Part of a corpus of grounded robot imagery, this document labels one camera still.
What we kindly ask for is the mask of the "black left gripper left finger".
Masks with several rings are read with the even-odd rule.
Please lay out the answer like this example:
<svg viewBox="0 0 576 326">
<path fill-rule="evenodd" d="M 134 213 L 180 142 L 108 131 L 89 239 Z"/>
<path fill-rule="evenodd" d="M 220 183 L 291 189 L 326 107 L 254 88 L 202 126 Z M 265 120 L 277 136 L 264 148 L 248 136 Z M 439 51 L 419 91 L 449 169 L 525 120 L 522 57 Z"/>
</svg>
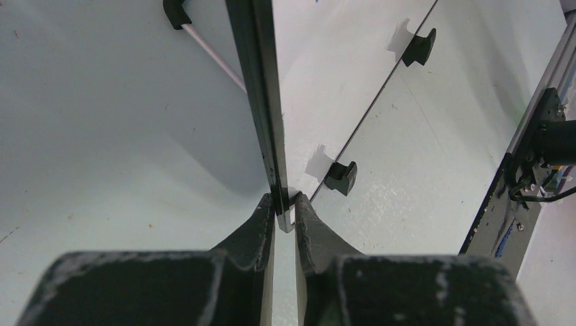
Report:
<svg viewBox="0 0 576 326">
<path fill-rule="evenodd" d="M 270 194 L 208 251 L 77 251 L 44 272 L 19 325 L 270 325 Z"/>
</svg>

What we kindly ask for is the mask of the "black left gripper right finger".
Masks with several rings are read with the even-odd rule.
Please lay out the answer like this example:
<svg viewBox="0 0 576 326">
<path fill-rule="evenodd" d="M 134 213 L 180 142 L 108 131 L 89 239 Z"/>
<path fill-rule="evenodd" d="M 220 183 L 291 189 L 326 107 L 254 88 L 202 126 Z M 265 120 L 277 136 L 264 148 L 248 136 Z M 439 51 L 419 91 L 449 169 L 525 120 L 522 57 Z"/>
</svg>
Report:
<svg viewBox="0 0 576 326">
<path fill-rule="evenodd" d="M 495 260 L 470 255 L 366 255 L 294 198 L 301 325 L 535 325 Z"/>
</svg>

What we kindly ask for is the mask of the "small black framed whiteboard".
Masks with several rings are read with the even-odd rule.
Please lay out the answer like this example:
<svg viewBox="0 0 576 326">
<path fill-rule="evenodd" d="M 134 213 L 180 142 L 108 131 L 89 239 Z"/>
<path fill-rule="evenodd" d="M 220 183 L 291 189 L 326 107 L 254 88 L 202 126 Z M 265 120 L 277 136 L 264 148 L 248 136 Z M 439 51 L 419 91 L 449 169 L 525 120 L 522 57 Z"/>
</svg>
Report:
<svg viewBox="0 0 576 326">
<path fill-rule="evenodd" d="M 433 1 L 227 1 L 266 176 L 284 232 L 313 195 Z"/>
</svg>

